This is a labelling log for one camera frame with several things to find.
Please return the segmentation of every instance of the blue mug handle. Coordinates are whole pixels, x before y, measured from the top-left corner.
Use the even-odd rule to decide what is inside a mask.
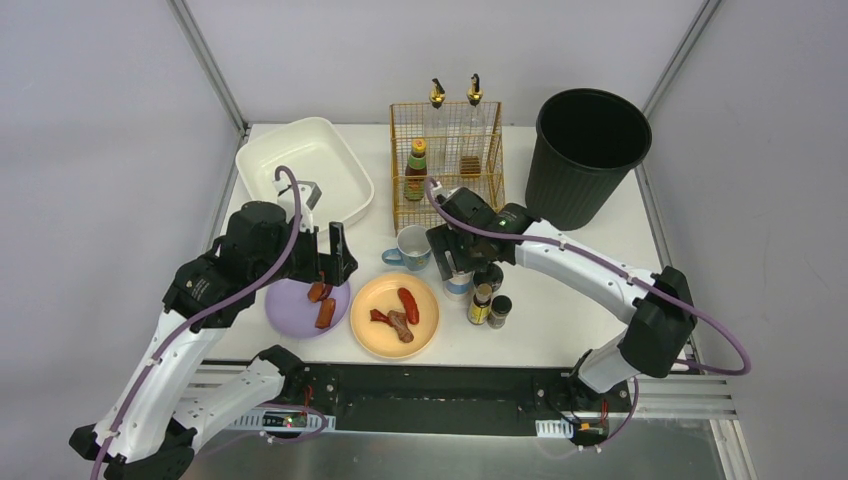
[[[383,252],[383,262],[387,265],[394,265],[396,267],[402,267],[403,256],[400,254],[400,250],[397,248],[390,248]]]

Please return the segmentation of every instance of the black trash can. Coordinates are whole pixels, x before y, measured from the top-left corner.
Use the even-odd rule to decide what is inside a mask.
[[[560,230],[591,220],[651,148],[651,127],[632,103],[603,90],[560,92],[536,119],[524,200]]]

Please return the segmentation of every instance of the wire shelf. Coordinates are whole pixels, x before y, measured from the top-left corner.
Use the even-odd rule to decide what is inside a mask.
[[[423,182],[425,177],[406,176],[406,161],[416,138],[427,140],[427,174],[445,188],[467,187],[480,195],[495,211],[504,204],[503,143],[501,103],[481,102],[486,119],[483,134],[462,134],[467,102],[445,102],[442,115],[447,120],[445,136],[424,136],[425,112],[429,103],[396,103],[390,107],[392,141],[392,214],[395,233],[409,225],[426,228],[444,223],[427,198],[410,201],[404,185]]]

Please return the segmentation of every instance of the yellow plate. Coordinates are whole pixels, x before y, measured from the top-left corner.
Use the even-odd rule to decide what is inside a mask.
[[[401,287],[408,289],[418,304],[419,322],[418,325],[409,325],[409,330],[415,336],[410,343],[401,342],[394,328],[371,321],[372,308],[386,315],[389,310],[403,311],[403,304],[397,296],[397,290]],[[430,287],[412,275],[383,275],[368,282],[356,294],[350,309],[350,326],[353,335],[369,352],[384,358],[406,358],[426,347],[436,335],[439,302]]]

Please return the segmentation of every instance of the gray wall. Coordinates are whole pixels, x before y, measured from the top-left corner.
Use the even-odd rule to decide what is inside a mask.
[[[653,119],[672,259],[753,357],[732,386],[760,478],[848,470],[846,24],[839,0],[725,2]]]
[[[165,1],[3,2],[0,64],[0,476],[88,478],[236,133]]]
[[[465,101],[477,72],[504,123],[533,125],[566,88],[647,100],[702,0],[191,0],[248,120],[388,123],[439,77]]]

